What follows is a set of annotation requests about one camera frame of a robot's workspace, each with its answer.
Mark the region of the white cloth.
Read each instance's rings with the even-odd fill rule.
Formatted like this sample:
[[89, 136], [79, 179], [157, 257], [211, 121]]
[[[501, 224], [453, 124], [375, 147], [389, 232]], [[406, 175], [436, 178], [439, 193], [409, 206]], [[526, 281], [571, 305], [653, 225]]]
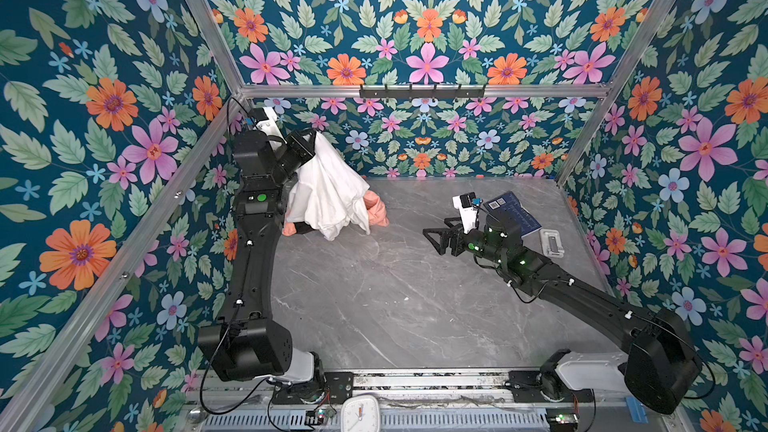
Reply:
[[364, 203], [368, 183], [355, 172], [323, 134], [315, 136], [315, 155], [297, 172], [291, 188], [285, 221], [306, 223], [328, 241], [348, 225], [370, 233]]

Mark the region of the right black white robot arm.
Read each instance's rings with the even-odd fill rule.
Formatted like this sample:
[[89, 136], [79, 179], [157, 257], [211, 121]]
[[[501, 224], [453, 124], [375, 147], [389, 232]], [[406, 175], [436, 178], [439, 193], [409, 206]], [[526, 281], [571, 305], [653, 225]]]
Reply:
[[704, 369], [683, 319], [675, 312], [653, 312], [610, 296], [576, 278], [545, 255], [527, 247], [520, 228], [491, 219], [482, 230], [462, 225], [426, 228], [423, 235], [438, 254], [468, 252], [490, 263], [515, 292], [550, 302], [607, 337], [628, 355], [619, 367], [628, 391], [652, 410], [670, 414]]

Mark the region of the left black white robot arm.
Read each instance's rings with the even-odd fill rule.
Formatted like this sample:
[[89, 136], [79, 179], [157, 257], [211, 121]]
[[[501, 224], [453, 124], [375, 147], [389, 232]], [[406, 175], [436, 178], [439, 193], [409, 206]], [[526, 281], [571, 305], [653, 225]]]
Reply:
[[233, 270], [213, 325], [198, 333], [198, 347], [220, 380], [266, 378], [307, 400], [326, 387], [322, 362], [317, 354], [296, 349], [289, 330], [274, 320], [271, 283], [287, 209], [285, 186], [314, 157], [315, 139], [313, 129], [285, 138], [260, 130], [236, 137], [240, 186], [225, 247], [234, 255]]

